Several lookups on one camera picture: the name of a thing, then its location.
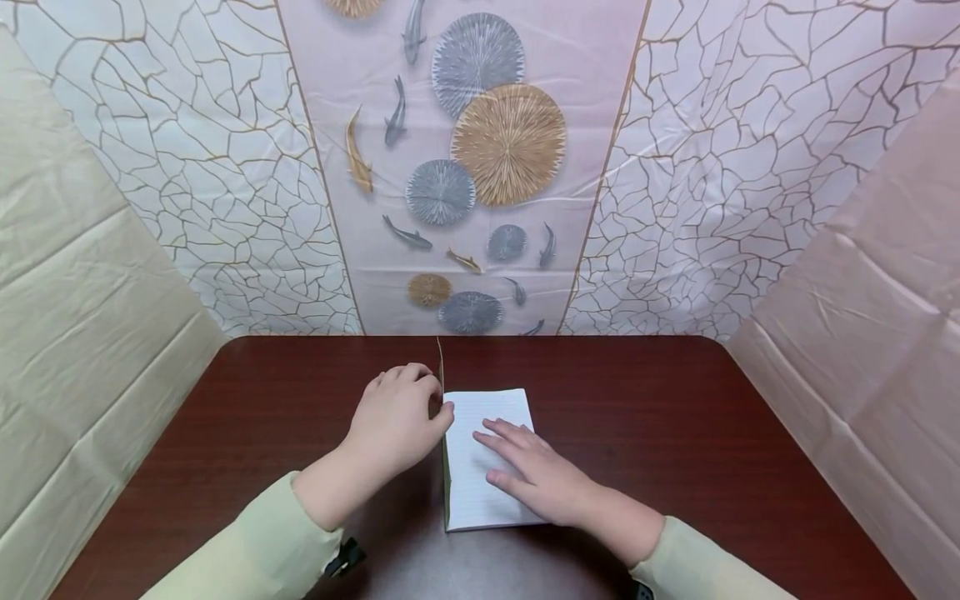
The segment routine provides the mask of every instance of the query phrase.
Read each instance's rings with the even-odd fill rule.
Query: sleeve
[[[672,516],[654,553],[630,574],[649,587],[656,600],[796,600]]]
[[[289,473],[141,600],[300,600],[337,557],[343,530],[326,532],[300,506]]]

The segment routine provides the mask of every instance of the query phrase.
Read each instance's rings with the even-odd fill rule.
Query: crackle pattern
[[[273,0],[0,0],[223,330],[359,333]]]
[[[956,65],[958,24],[655,0],[561,332],[728,339]]]

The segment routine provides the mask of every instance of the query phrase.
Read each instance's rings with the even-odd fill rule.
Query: wooden table
[[[244,338],[217,355],[54,598],[138,597],[283,473],[332,449],[380,371],[434,338]],[[911,598],[724,349],[700,338],[444,338],[446,387],[527,391],[603,484],[676,515],[803,600]],[[632,597],[576,531],[446,535],[439,453],[348,525],[370,555],[311,598]]]

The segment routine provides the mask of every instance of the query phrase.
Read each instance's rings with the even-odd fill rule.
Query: right hand
[[[341,448],[386,483],[420,462],[453,424],[452,402],[428,416],[430,397],[442,393],[440,381],[420,363],[382,372],[364,390]]]
[[[555,525],[583,527],[600,486],[526,426],[484,419],[495,436],[479,431],[473,438],[513,465],[522,479],[491,470],[487,481]]]

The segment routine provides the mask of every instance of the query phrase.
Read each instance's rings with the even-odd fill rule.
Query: black strap
[[[363,551],[357,540],[350,538],[346,543],[341,544],[337,558],[330,561],[330,564],[326,566],[324,577],[333,577],[334,575],[343,577],[366,558],[367,553]]]

